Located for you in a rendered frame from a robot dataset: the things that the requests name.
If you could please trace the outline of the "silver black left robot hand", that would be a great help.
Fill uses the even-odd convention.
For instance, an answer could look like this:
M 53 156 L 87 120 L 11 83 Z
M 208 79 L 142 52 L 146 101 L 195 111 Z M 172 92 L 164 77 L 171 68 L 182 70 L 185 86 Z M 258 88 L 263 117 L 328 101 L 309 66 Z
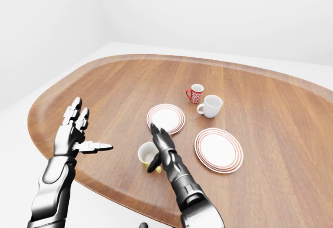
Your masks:
M 55 156 L 75 158 L 78 153 L 94 154 L 112 150 L 111 144 L 86 141 L 84 131 L 88 127 L 89 109 L 82 108 L 82 99 L 76 97 L 64 115 L 54 140 Z

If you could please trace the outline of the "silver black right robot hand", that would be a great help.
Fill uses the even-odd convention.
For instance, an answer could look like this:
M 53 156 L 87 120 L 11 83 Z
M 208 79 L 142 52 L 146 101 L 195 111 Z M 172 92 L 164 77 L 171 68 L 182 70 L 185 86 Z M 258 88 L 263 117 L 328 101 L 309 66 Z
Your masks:
M 158 129 L 153 123 L 150 125 L 150 130 L 158 153 L 154 156 L 147 172 L 151 173 L 157 166 L 162 165 L 172 185 L 180 177 L 190 175 L 190 172 L 183 164 L 181 156 L 177 154 L 175 145 L 168 132 L 163 128 Z

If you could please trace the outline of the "yellow and white mug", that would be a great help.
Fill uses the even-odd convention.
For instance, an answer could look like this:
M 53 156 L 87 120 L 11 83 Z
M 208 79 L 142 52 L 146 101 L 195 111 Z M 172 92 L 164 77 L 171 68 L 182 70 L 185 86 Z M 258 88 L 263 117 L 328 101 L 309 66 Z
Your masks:
M 158 152 L 159 151 L 153 142 L 146 142 L 139 148 L 138 158 L 144 164 L 146 170 Z

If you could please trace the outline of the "small red-ringed white plate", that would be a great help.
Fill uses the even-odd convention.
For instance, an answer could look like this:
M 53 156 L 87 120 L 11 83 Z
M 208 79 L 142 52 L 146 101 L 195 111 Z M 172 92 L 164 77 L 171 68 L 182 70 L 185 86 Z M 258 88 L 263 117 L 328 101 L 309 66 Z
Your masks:
M 150 128 L 153 123 L 157 128 L 163 128 L 170 135 L 179 132 L 185 125 L 185 115 L 183 111 L 172 104 L 159 104 L 152 107 L 146 117 L 146 122 Z

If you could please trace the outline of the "large red-ringed white plate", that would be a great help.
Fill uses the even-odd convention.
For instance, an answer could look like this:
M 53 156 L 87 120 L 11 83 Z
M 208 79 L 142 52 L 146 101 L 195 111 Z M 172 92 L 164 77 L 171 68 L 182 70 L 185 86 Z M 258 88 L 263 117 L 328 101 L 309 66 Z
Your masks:
M 244 160 L 244 153 L 237 139 L 218 128 L 208 128 L 199 132 L 194 148 L 204 166 L 221 174 L 237 171 Z

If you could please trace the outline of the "plain white mug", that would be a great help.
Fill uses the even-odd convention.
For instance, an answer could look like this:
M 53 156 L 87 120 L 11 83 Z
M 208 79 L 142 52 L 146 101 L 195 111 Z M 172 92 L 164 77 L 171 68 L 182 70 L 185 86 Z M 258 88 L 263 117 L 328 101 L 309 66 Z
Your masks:
M 223 101 L 216 95 L 207 95 L 204 102 L 197 106 L 197 112 L 206 118 L 214 118 L 220 111 Z

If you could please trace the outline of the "red patterned mug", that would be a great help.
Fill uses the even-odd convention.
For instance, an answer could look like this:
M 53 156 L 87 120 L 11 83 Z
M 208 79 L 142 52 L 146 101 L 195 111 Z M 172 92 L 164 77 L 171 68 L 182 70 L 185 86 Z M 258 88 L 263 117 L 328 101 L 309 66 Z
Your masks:
M 204 87 L 201 84 L 193 84 L 190 89 L 186 90 L 186 96 L 193 104 L 198 104 L 203 91 Z

